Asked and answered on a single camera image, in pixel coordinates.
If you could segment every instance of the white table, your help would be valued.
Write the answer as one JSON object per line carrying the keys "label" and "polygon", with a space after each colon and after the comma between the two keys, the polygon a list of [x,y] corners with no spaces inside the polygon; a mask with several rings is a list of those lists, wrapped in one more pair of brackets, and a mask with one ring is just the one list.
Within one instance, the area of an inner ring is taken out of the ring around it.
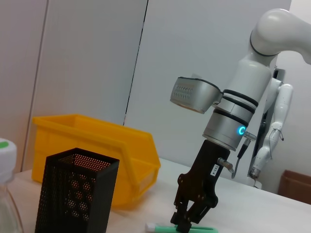
{"label": "white table", "polygon": [[[161,159],[157,183],[132,210],[113,210],[108,233],[142,233],[146,222],[169,224],[175,207],[177,178],[189,167]],[[31,180],[31,171],[21,172],[9,189],[19,209],[25,233],[35,231],[41,185]],[[227,179],[216,184],[218,205],[200,225],[219,233],[311,232],[311,205],[284,198]]]}

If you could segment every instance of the brown box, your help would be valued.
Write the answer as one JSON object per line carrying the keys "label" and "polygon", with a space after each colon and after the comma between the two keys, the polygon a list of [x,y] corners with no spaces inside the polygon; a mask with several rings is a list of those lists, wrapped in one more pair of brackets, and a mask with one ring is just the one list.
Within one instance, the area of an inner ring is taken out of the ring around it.
{"label": "brown box", "polygon": [[279,195],[311,204],[311,177],[285,170],[278,187]]}

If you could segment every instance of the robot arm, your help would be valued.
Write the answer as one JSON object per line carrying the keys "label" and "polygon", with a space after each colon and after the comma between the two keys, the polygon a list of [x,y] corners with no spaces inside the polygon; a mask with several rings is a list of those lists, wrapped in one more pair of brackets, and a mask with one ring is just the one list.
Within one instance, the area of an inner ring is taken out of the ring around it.
{"label": "robot arm", "polygon": [[[171,102],[199,113],[204,113],[212,105],[215,108],[203,133],[206,140],[190,171],[178,177],[174,201],[177,211],[171,219],[171,223],[178,225],[177,231],[188,233],[191,222],[199,223],[210,208],[216,207],[218,177],[224,166],[229,167],[226,159],[230,150],[238,147],[270,82],[270,62],[285,50],[301,53],[311,64],[311,25],[288,11],[271,10],[261,17],[252,31],[249,53],[239,61],[227,89],[221,92],[214,84],[196,77],[177,79]],[[280,103],[277,112],[287,111],[286,108],[285,103]],[[277,141],[284,120],[281,114],[275,115],[272,127],[278,130],[272,131],[270,139]]]}
{"label": "robot arm", "polygon": [[265,164],[272,158],[272,151],[277,145],[283,124],[288,114],[293,96],[293,87],[284,84],[279,88],[279,94],[274,108],[273,123],[265,136],[262,148],[257,153],[254,165],[250,171],[250,176],[257,179]]}

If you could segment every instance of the black mesh container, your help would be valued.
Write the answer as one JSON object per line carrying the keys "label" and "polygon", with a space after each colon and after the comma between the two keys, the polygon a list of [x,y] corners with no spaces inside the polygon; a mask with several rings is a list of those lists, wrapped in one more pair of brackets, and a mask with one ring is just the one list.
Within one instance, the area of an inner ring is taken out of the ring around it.
{"label": "black mesh container", "polygon": [[47,157],[35,233],[104,233],[118,167],[79,148]]}

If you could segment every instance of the yellow plastic bin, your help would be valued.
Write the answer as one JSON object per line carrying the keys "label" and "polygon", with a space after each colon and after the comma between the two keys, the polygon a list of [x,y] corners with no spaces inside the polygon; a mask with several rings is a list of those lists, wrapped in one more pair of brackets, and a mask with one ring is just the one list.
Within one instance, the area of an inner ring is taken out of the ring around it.
{"label": "yellow plastic bin", "polygon": [[34,117],[32,179],[42,182],[46,157],[81,148],[120,160],[112,206],[137,200],[155,182],[160,160],[150,133],[81,115]]}

